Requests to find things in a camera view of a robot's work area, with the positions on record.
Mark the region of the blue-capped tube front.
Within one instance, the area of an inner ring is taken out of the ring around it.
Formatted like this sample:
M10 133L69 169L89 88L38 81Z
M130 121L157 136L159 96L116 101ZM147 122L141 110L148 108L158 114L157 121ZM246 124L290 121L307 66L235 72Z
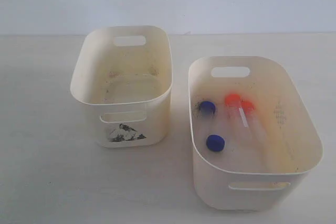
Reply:
M225 140L219 135L209 135L206 139L206 146L212 152L221 152L225 147Z

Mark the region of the blue-capped tube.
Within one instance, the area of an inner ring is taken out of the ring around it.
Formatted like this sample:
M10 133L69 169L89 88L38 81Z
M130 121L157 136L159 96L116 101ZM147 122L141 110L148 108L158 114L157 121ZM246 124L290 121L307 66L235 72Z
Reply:
M216 106L211 101L202 101L198 106L198 110L202 116L213 116L216 112Z
M206 146L212 152L221 152L225 147L225 140L219 135L209 135L206 139Z

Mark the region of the orange-capped tube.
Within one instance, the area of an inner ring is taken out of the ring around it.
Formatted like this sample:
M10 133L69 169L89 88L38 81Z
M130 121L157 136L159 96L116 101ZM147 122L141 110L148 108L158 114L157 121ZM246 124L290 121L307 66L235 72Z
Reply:
M235 139L244 143L251 142L252 134L242 107L240 95L236 93L228 94L224 97L224 103Z
M258 142L258 145L262 150L263 162L267 164L271 158L270 151L268 150L269 141L267 133L258 117L256 108L254 104L248 100L242 100L241 105L244 110L248 125L254 135L254 138Z

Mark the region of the blue-capped tube back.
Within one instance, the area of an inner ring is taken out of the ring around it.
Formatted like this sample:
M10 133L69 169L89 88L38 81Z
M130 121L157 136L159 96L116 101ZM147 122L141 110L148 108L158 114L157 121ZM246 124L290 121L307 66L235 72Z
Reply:
M202 116L213 116L216 112L216 106L211 101L202 101L198 106L198 110Z

